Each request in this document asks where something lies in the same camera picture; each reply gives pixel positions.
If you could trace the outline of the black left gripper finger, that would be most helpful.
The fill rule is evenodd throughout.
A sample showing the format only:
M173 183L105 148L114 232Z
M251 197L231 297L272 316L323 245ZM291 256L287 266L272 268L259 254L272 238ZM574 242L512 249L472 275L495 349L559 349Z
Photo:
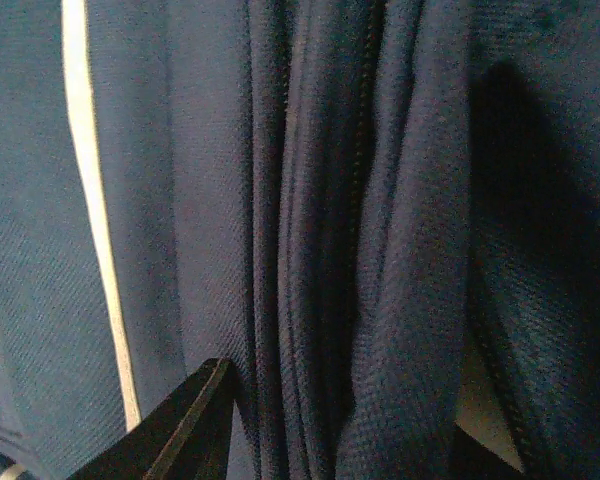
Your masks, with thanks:
M231 361L205 361L135 429L71 478L224 479L234 390Z

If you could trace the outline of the navy blue student backpack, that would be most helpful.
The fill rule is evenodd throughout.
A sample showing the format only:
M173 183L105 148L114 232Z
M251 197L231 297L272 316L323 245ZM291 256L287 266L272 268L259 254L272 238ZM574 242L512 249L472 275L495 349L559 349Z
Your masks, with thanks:
M224 479L600 479L600 1L0 1L0 479L209 359Z

